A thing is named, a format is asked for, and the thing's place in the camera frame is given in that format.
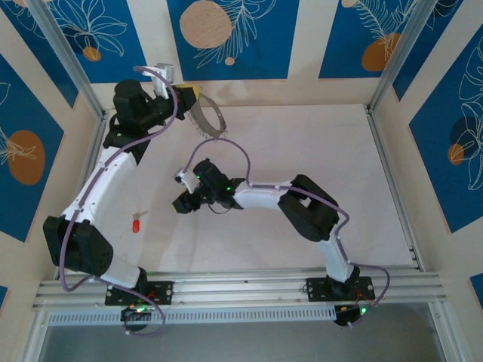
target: red object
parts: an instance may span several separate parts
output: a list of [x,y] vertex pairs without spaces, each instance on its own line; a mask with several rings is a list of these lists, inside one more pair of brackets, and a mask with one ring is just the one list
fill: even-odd
[[133,221],[133,233],[137,234],[139,232],[139,228],[140,228],[139,220],[134,220]]

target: orange circle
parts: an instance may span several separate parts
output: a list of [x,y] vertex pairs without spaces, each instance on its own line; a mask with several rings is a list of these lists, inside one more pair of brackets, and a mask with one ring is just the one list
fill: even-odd
[[215,2],[198,0],[181,14],[181,34],[198,49],[222,45],[232,34],[232,22],[228,14]]
[[362,55],[362,66],[364,69],[368,72],[384,70],[400,37],[401,34],[398,33],[389,34],[369,45]]
[[455,166],[463,162],[465,156],[465,151],[462,145],[458,145],[457,143],[451,145],[448,150],[448,159],[452,164]]
[[227,58],[225,59],[225,64],[226,64],[227,66],[232,66],[233,64],[235,64],[235,59],[234,59],[234,58],[231,58],[231,57],[227,57]]
[[8,168],[12,176],[19,182],[27,186],[35,185],[40,181],[45,166],[44,145],[38,136],[30,130],[18,130],[11,135],[9,141],[13,144],[7,147],[13,152],[8,157]]
[[96,48],[85,47],[82,50],[82,54],[84,54],[84,57],[91,62],[98,62],[100,60],[100,51],[98,51]]

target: robotic arm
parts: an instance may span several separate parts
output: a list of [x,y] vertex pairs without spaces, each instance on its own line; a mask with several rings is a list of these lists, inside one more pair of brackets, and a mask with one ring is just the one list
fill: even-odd
[[309,177],[297,175],[291,181],[266,184],[266,188],[261,187],[262,183],[250,187],[245,179],[228,179],[209,159],[205,159],[195,166],[193,172],[179,171],[175,180],[186,187],[186,191],[173,202],[178,213],[197,211],[203,204],[215,202],[226,209],[265,207],[281,211],[301,236],[317,242],[324,254],[329,277],[340,283],[346,283],[351,277],[354,267],[344,260],[332,233],[339,222],[337,211],[289,189],[306,190],[337,206],[337,202]]
[[[106,215],[116,196],[116,190],[122,184],[122,180],[135,171],[149,141],[126,149],[111,161],[108,167],[105,166],[106,161],[120,148],[149,136],[149,131],[153,127],[165,125],[165,120],[173,113],[172,97],[159,87],[161,86],[157,84],[157,97],[153,99],[143,91],[137,81],[127,80],[116,85],[114,104],[117,113],[109,122],[109,132],[104,140],[104,150],[96,169],[78,197],[62,215],[49,216],[43,226],[52,262],[59,265],[67,226],[78,212],[78,221],[73,223],[67,244],[65,267],[102,278],[144,296],[148,295],[146,272],[116,255],[115,243],[102,236],[99,226],[102,225],[103,215]],[[202,113],[199,112],[199,91],[187,86],[175,86],[174,90],[178,98],[177,118],[184,119],[185,113],[191,110],[195,110],[194,114],[199,118],[202,117]],[[215,111],[219,116],[220,125],[224,124],[219,109]],[[200,125],[203,122],[208,123],[206,119],[197,123]],[[95,177],[98,177],[98,180],[92,184],[91,180]],[[334,237],[333,228],[339,222],[337,211],[314,198],[290,190],[293,187],[299,188],[337,205],[337,202],[309,177],[297,175],[293,180],[279,183],[271,189],[262,188],[261,184],[250,187],[245,179],[229,179],[206,159],[197,164],[193,172],[177,173],[175,180],[186,187],[186,191],[173,203],[178,213],[197,211],[203,204],[215,202],[226,209],[265,207],[281,211],[298,233],[316,242],[325,255],[331,292],[336,295],[336,299],[333,300],[350,300],[349,294],[355,290],[359,270],[344,259]]]

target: cable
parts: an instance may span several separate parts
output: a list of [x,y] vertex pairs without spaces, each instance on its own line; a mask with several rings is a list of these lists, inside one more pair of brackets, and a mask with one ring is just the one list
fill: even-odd
[[[380,301],[383,300],[384,296],[386,295],[387,290],[389,289],[389,285],[391,284],[391,276],[389,275],[389,272],[385,268],[383,268],[382,266],[358,264],[357,262],[351,262],[349,260],[349,258],[347,256],[347,253],[346,253],[346,251],[345,251],[345,249],[344,249],[344,247],[342,245],[342,242],[340,241],[340,237],[339,237],[340,230],[342,230],[342,228],[345,225],[347,225],[347,223],[350,220],[349,214],[346,211],[344,211],[343,209],[341,209],[337,205],[332,204],[330,201],[327,201],[327,200],[321,198],[320,196],[317,196],[317,195],[315,195],[315,194],[313,194],[311,192],[308,192],[308,191],[306,191],[304,189],[300,189],[298,187],[293,187],[293,186],[275,186],[275,185],[254,185],[254,184],[252,184],[250,182],[250,171],[251,171],[250,156],[248,156],[248,153],[238,143],[236,143],[234,141],[231,141],[231,140],[228,140],[226,138],[217,138],[217,139],[210,138],[210,139],[204,140],[203,142],[199,143],[195,147],[195,149],[193,149],[193,152],[192,152],[191,156],[189,156],[188,163],[184,167],[183,172],[186,172],[188,170],[189,166],[191,165],[191,163],[193,161],[193,158],[196,155],[196,152],[204,144],[209,143],[209,142],[217,142],[217,141],[222,141],[222,142],[230,143],[230,144],[234,145],[237,149],[239,149],[241,151],[241,153],[243,153],[243,155],[247,159],[247,174],[246,174],[246,177],[245,177],[245,181],[248,184],[248,186],[250,186],[251,188],[254,188],[254,189],[275,189],[276,187],[278,187],[278,189],[281,189],[281,190],[288,190],[288,191],[298,192],[298,193],[300,193],[302,195],[305,195],[305,196],[310,197],[311,199],[314,199],[314,200],[317,200],[319,202],[322,202],[323,204],[331,207],[332,209],[336,210],[338,213],[341,213],[344,216],[344,218],[345,218],[344,221],[342,221],[338,225],[338,227],[336,227],[336,229],[334,231],[334,237],[335,237],[335,240],[337,242],[337,247],[339,248],[340,253],[342,254],[342,257],[343,257],[344,261],[347,262],[348,264],[350,264],[352,266],[355,266],[355,267],[358,267],[358,268],[376,269],[376,270],[380,270],[384,274],[386,274],[386,286],[384,287],[384,289],[381,292],[381,294],[376,298],[376,300],[374,301],[374,303],[372,304],[372,306],[370,307],[370,309],[377,307],[379,305]],[[348,309],[346,311],[341,311],[341,312],[347,312],[347,311],[353,310],[353,309],[354,308],[350,308],[350,309]]]
[[[148,72],[148,73],[151,73],[154,76],[158,77],[159,79],[161,79],[161,81],[166,85],[166,87],[168,88],[168,90],[171,93],[171,96],[173,97],[173,104],[174,104],[173,114],[171,115],[169,121],[165,124],[165,126],[161,130],[158,130],[157,132],[152,133],[149,136],[146,136],[146,137],[141,138],[139,140],[133,141],[133,142],[127,144],[126,146],[121,147],[118,151],[116,151],[111,157],[109,157],[107,159],[106,163],[104,164],[104,167],[100,168],[97,171],[97,173],[93,176],[92,180],[89,182],[88,187],[85,189],[85,192],[84,192],[83,196],[81,197],[81,199],[80,199],[80,201],[78,203],[79,209],[77,209],[76,211],[74,211],[74,214],[72,215],[72,218],[69,221],[69,224],[67,225],[66,233],[63,236],[63,240],[62,240],[62,247],[60,249],[60,260],[59,260],[60,284],[62,285],[62,289],[64,289],[66,292],[72,292],[72,291],[76,290],[86,280],[92,278],[92,276],[87,276],[85,278],[82,278],[73,287],[69,287],[67,285],[67,282],[66,282],[65,264],[66,264],[67,244],[69,243],[69,237],[70,237],[70,235],[72,233],[72,228],[73,228],[74,223],[77,220],[77,217],[78,217],[78,215],[80,213],[80,209],[82,209],[82,207],[84,206],[85,201],[87,200],[89,194],[91,193],[92,189],[96,185],[96,182],[102,176],[102,173],[107,170],[107,167],[111,164],[111,162],[113,162],[115,160],[115,158],[118,157],[121,153],[123,153],[127,149],[130,149],[131,147],[137,146],[137,145],[139,145],[141,143],[144,143],[146,141],[150,141],[153,138],[155,138],[155,137],[161,135],[162,133],[164,133],[173,124],[174,119],[176,118],[176,114],[178,112],[178,102],[177,102],[176,92],[174,91],[173,87],[171,86],[171,84],[169,84],[169,82],[166,79],[164,79],[162,76],[160,76],[157,72],[154,72],[151,69],[146,68],[144,66],[135,66],[134,67],[134,71],[135,72]],[[154,309],[162,316],[162,320],[163,320],[162,321],[162,325],[155,332],[146,333],[146,334],[133,333],[133,332],[131,332],[131,331],[128,330],[128,328],[126,326],[127,321],[125,321],[124,327],[126,329],[126,333],[129,333],[129,334],[134,335],[134,336],[157,336],[158,334],[161,334],[162,333],[162,331],[164,329],[166,317],[165,317],[165,314],[163,313],[163,311],[159,308],[159,306],[156,303],[154,303],[151,299],[143,296],[141,293],[138,293],[138,292],[136,292],[134,290],[130,290],[128,288],[124,288],[123,286],[120,286],[120,285],[117,285],[117,284],[112,284],[112,283],[110,283],[108,281],[104,281],[104,280],[102,280],[100,278],[95,278],[95,279],[97,281],[102,282],[102,283],[108,284],[109,286],[113,286],[116,289],[122,290],[122,291],[124,291],[126,293],[130,293],[130,294],[132,294],[134,296],[137,296],[138,298],[141,298],[145,302],[147,302],[150,305],[152,305],[154,307]]]
[[211,210],[213,213],[215,213],[215,214],[217,214],[217,215],[223,215],[224,213],[227,213],[228,211],[230,211],[230,210],[231,210],[231,208],[229,208],[229,209],[227,209],[227,210],[225,210],[225,211],[223,211],[223,212],[221,213],[221,212],[219,212],[219,211],[216,211],[216,210],[215,210],[215,209],[214,209],[214,208],[213,208],[213,207],[212,207],[210,204],[208,204],[208,207],[209,207],[209,209],[210,209],[210,210]]

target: white table surface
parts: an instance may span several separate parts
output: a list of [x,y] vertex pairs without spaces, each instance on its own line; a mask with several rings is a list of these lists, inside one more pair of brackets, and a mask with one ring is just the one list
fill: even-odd
[[[251,157],[253,181],[276,183],[304,173],[350,214],[341,235],[352,261],[412,264],[361,105],[226,107],[222,112],[227,138]],[[188,215],[174,211],[171,203],[183,187],[173,175],[202,140],[185,120],[151,142],[100,228],[116,253],[146,270],[164,272],[324,266],[315,243],[299,236],[281,212],[216,215],[206,205]],[[228,143],[203,146],[192,167],[205,158],[229,178],[245,177],[245,158]],[[133,213],[145,210],[134,234]]]

